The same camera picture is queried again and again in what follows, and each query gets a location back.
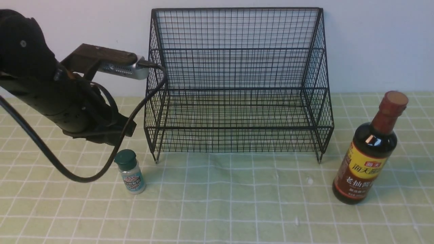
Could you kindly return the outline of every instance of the table surface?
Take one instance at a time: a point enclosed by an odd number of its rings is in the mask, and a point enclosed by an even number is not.
[[[0,112],[0,243],[434,243],[434,93],[407,93],[399,145],[361,204],[340,203],[331,182],[354,129],[382,93],[332,94],[335,131],[322,164],[313,153],[165,153],[155,165],[142,129],[146,190],[129,194],[115,165],[91,184],[69,181]],[[117,98],[129,114],[140,98]],[[64,136],[16,99],[13,106],[70,170],[90,176],[111,147]]]

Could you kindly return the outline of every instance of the jar label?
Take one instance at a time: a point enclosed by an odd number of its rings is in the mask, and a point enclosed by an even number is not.
[[[130,191],[139,191],[145,184],[141,177],[141,172],[134,175],[122,176],[122,178],[125,186]]]
[[[386,161],[387,158],[366,156],[351,142],[334,180],[336,189],[348,198],[366,197]]]

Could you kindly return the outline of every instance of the black wire basket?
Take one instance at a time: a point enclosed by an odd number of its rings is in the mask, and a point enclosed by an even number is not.
[[[153,9],[149,60],[168,83],[145,105],[170,152],[316,152],[334,122],[321,8]],[[162,73],[153,70],[146,93]]]

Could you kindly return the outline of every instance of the green bottle cap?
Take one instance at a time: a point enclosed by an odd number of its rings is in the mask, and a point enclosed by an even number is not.
[[[115,163],[118,164],[122,171],[130,171],[137,165],[136,154],[133,150],[124,149],[119,151],[115,156]]]

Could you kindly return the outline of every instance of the brown bottle cap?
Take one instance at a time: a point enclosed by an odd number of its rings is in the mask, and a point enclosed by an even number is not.
[[[406,109],[408,97],[397,91],[389,91],[383,97],[380,103],[380,111],[382,114],[398,117]]]

